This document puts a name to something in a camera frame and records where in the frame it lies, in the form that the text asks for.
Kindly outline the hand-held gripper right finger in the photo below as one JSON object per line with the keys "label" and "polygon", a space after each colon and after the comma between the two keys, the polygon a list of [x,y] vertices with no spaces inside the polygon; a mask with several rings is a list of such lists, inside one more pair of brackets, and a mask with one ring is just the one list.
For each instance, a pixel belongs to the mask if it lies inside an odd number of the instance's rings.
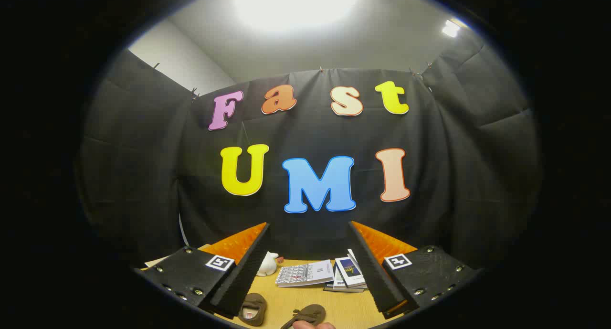
{"label": "hand-held gripper right finger", "polygon": [[348,227],[358,267],[386,319],[432,307],[480,276],[438,246],[415,248],[358,222]]}

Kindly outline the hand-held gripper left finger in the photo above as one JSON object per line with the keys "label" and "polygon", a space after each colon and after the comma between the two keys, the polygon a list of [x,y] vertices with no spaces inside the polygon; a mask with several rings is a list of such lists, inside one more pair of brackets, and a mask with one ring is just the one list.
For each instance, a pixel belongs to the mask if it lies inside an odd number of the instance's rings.
{"label": "hand-held gripper left finger", "polygon": [[184,246],[136,275],[192,308],[238,315],[268,252],[269,224],[260,223],[203,248]]}

